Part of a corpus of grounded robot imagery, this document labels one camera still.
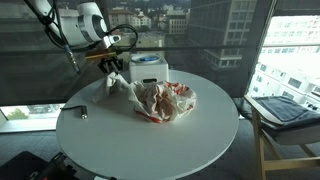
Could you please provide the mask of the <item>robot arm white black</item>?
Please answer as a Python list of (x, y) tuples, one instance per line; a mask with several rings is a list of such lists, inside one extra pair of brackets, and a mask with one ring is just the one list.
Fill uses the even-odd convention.
[(74, 51), (90, 49), (97, 44), (110, 48), (121, 40), (107, 29), (104, 17), (95, 2), (77, 5), (75, 15), (63, 16), (57, 7), (57, 0), (24, 0), (46, 33), (56, 45), (63, 49), (74, 71), (80, 73)]

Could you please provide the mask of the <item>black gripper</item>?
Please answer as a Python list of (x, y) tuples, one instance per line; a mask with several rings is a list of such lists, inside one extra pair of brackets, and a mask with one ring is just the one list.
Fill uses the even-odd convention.
[(98, 67), (104, 74), (111, 72), (118, 74), (123, 70), (123, 60), (118, 57), (103, 58)]

